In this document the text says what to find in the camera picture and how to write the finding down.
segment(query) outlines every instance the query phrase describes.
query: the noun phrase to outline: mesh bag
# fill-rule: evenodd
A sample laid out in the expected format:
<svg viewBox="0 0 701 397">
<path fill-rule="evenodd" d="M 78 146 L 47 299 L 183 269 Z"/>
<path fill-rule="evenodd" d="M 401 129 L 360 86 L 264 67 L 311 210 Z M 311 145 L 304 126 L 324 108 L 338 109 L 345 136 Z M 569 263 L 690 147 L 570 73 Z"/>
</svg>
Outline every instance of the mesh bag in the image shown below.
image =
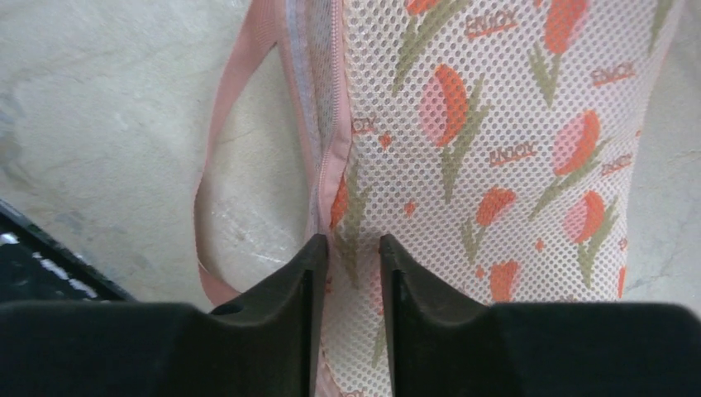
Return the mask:
<svg viewBox="0 0 701 397">
<path fill-rule="evenodd" d="M 332 242 L 318 394 L 391 395 L 386 233 L 485 304 L 621 297 L 632 164 L 682 7 L 254 0 L 211 133 L 279 44 L 307 160 L 308 233 Z M 237 69 L 250 73 L 227 77 Z M 201 273 L 215 303 L 233 296 Z"/>
</svg>

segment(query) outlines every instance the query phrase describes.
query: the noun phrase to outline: floral print bag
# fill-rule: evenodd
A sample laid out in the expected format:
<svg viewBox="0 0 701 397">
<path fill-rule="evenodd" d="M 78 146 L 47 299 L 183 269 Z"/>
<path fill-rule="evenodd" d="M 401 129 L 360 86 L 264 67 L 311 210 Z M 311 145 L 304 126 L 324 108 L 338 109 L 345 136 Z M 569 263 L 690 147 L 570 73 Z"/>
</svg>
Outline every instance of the floral print bag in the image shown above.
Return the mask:
<svg viewBox="0 0 701 397">
<path fill-rule="evenodd" d="M 253 0 L 210 142 L 277 44 L 331 241 L 317 393 L 390 396 L 380 236 L 479 302 L 621 297 L 683 0 Z M 214 303 L 235 291 L 201 268 Z"/>
</svg>

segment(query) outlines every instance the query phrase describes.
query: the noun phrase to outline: bag strap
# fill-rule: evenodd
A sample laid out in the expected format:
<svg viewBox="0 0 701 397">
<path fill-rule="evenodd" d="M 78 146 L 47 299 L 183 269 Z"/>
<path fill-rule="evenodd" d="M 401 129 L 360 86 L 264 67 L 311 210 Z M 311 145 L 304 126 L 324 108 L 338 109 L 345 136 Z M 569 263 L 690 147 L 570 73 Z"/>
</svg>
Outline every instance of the bag strap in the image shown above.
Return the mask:
<svg viewBox="0 0 701 397">
<path fill-rule="evenodd" d="M 239 36 L 236 38 L 234 49 L 224 67 L 214 100 L 212 120 L 209 124 L 203 172 L 195 186 L 194 208 L 197 207 L 198 192 L 204 170 L 209 164 L 214 143 L 224 127 L 231 107 L 241 95 L 251 75 L 258 69 L 263 59 L 278 41 L 279 29 L 276 26 L 274 5 L 274 0 L 252 0 L 243 25 L 241 25 Z M 193 220 L 197 224 L 194 217 L 197 217 L 195 212 L 193 212 Z M 223 280 L 210 274 L 199 260 L 199 254 L 198 268 L 204 292 L 214 305 L 223 304 L 239 294 Z"/>
</svg>

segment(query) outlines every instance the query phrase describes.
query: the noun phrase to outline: black object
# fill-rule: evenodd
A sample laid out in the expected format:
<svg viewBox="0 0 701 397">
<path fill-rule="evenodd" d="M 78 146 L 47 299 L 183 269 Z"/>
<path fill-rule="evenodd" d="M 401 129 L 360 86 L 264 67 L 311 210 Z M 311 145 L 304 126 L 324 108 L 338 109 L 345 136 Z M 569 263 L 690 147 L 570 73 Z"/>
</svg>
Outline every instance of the black object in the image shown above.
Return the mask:
<svg viewBox="0 0 701 397">
<path fill-rule="evenodd" d="M 0 200 L 0 303 L 22 299 L 134 300 Z"/>
<path fill-rule="evenodd" d="M 699 396 L 701 324 L 668 304 L 483 306 L 380 241 L 394 397 Z"/>
<path fill-rule="evenodd" d="M 327 242 L 205 314 L 187 304 L 0 305 L 0 395 L 311 397 Z"/>
</svg>

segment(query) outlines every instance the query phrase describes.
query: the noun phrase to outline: marble surface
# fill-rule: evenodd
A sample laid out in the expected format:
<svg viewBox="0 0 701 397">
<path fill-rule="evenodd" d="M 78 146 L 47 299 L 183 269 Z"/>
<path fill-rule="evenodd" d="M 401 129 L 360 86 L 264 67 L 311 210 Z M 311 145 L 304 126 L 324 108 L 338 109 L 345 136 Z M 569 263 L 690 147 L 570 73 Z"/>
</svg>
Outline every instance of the marble surface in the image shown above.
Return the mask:
<svg viewBox="0 0 701 397">
<path fill-rule="evenodd" d="M 0 197 L 139 299 L 210 307 L 193 189 L 246 5 L 0 0 Z M 641 139 L 624 298 L 701 313 L 701 0 L 686 7 Z M 303 244 L 294 125 L 272 53 L 219 137 L 198 208 L 203 261 L 239 289 Z"/>
</svg>

